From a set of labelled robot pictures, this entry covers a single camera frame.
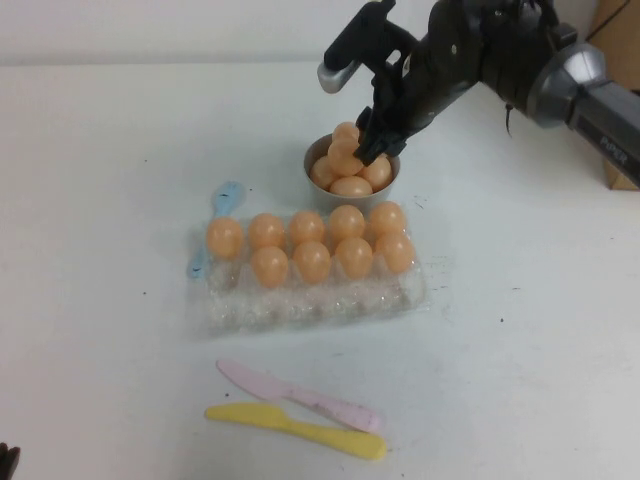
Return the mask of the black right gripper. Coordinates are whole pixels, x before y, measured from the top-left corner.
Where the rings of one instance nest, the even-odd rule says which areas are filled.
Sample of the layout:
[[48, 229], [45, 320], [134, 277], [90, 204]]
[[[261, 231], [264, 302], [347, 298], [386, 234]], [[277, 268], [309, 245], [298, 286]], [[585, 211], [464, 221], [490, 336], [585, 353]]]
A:
[[394, 66], [373, 79], [373, 109], [365, 107], [356, 120], [355, 157], [364, 166], [401, 153], [409, 137], [479, 81], [483, 13], [482, 7], [434, 7], [427, 34], [405, 57], [408, 70]]

